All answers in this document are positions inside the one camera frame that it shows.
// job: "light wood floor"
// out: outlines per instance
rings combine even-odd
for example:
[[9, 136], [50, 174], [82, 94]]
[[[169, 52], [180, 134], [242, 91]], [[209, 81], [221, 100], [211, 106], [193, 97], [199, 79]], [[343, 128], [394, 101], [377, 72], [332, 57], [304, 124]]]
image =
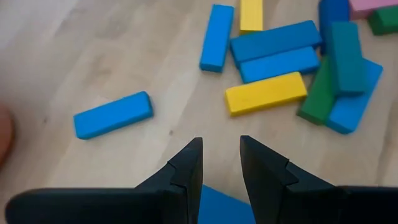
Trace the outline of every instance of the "light wood floor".
[[[264, 0], [266, 28], [317, 22], [317, 1]], [[0, 171], [0, 204], [36, 187], [133, 187], [195, 136], [204, 138], [204, 183], [244, 201], [242, 134], [332, 184], [398, 185], [398, 36], [374, 37], [358, 22], [364, 55], [384, 74], [350, 136], [295, 116], [298, 104], [231, 119], [223, 93], [241, 81], [230, 54], [222, 75], [198, 69], [215, 2], [238, 6], [0, 0], [0, 100], [17, 124], [14, 151]], [[152, 97], [153, 119], [90, 141], [74, 136], [75, 113], [140, 90]]]

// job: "blue wooden block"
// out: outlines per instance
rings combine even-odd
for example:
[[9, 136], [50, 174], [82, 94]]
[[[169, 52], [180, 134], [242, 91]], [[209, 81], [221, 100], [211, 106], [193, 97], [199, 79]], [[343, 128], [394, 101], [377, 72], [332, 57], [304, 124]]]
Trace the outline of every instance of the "blue wooden block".
[[366, 59], [364, 59], [364, 62], [369, 89], [363, 95], [337, 98], [328, 121], [326, 122], [329, 128], [341, 134], [352, 133], [358, 127], [373, 90], [383, 71], [383, 68], [376, 63]]
[[249, 204], [205, 185], [201, 188], [198, 224], [255, 224]]
[[[349, 21], [349, 0], [322, 0], [318, 6], [319, 31], [322, 39], [326, 38], [326, 30], [332, 22]], [[321, 54], [326, 53], [326, 43], [321, 44]]]
[[368, 84], [358, 26], [353, 22], [333, 22], [326, 33], [326, 44], [335, 96], [364, 93]]
[[241, 35], [231, 39], [231, 51], [235, 64], [303, 47], [318, 47], [322, 38], [313, 21], [262, 32]]
[[154, 115], [149, 95], [141, 91], [76, 114], [76, 137], [90, 139]]
[[234, 7], [214, 4], [207, 25], [200, 58], [200, 68], [222, 72], [231, 33]]
[[244, 62], [240, 71], [243, 83], [251, 83], [290, 72], [310, 73], [319, 66], [317, 53], [305, 47]]

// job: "pink wooden block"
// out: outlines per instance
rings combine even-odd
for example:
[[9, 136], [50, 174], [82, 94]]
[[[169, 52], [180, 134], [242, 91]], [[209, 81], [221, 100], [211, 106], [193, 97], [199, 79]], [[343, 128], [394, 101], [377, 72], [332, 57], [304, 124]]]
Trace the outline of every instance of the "pink wooden block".
[[351, 19], [364, 19], [381, 7], [398, 5], [398, 0], [349, 0]]

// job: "green wooden block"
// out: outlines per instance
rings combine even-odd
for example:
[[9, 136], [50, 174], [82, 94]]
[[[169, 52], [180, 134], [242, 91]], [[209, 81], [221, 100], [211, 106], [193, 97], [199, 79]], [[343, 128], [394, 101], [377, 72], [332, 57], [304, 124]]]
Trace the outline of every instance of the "green wooden block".
[[368, 17], [374, 35], [398, 32], [398, 6], [385, 7], [374, 11]]
[[331, 87], [330, 60], [324, 56], [322, 65], [312, 82], [308, 96], [297, 115], [317, 125], [326, 123], [335, 97]]
[[326, 32], [326, 47], [335, 96], [363, 94], [368, 83], [358, 26], [353, 22], [332, 22]]

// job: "scattered blocks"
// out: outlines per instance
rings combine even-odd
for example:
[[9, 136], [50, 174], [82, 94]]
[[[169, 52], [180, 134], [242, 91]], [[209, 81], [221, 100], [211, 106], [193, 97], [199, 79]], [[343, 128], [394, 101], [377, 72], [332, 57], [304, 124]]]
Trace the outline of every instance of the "scattered blocks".
[[303, 47], [318, 47], [322, 42], [313, 21], [299, 22], [276, 29], [254, 32], [231, 39], [235, 64]]
[[241, 0], [240, 34], [263, 30], [262, 0]]
[[76, 137], [90, 139], [154, 115], [149, 95], [142, 91], [76, 114]]
[[[348, 0], [322, 0], [318, 5], [319, 31], [322, 39], [326, 38], [326, 30], [332, 22], [349, 21], [349, 2]], [[326, 44], [321, 44], [321, 54], [326, 53]]]
[[326, 46], [335, 96], [364, 93], [367, 83], [358, 26], [352, 22], [332, 23], [326, 36]]
[[374, 11], [368, 17], [368, 23], [374, 35], [398, 32], [398, 6], [386, 7]]
[[198, 224], [255, 224], [249, 204], [213, 190], [201, 188]]
[[233, 17], [234, 7], [213, 5], [200, 58], [202, 70], [223, 71]]
[[225, 91], [231, 116], [299, 100], [306, 95], [307, 90], [299, 72], [235, 86]]
[[314, 77], [308, 96], [297, 115], [314, 124], [323, 125], [328, 120], [334, 102], [335, 96], [331, 89], [330, 61], [328, 56], [325, 56], [318, 73]]
[[244, 62], [240, 71], [243, 83], [251, 83], [290, 72], [310, 73], [319, 64], [315, 50], [306, 47]]
[[349, 0], [349, 3], [351, 5], [351, 18], [364, 19], [376, 9], [398, 5], [398, 0]]
[[368, 90], [363, 95], [337, 98], [326, 124], [341, 134], [352, 133], [358, 127], [383, 70], [376, 63], [366, 59], [364, 61], [366, 78], [369, 83]]

